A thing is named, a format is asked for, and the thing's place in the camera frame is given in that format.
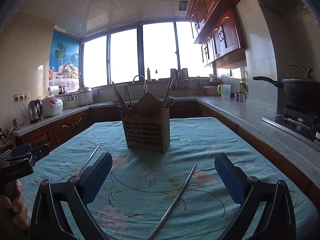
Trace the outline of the person left hand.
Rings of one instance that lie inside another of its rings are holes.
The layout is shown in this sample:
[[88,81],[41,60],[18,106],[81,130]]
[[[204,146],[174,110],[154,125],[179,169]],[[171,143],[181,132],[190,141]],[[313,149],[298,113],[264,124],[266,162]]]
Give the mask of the person left hand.
[[7,196],[1,195],[1,207],[12,209],[15,215],[13,216],[13,222],[21,230],[29,230],[30,218],[28,217],[28,209],[24,203],[23,186],[19,180],[16,180],[15,184],[16,195],[14,200],[10,200]]

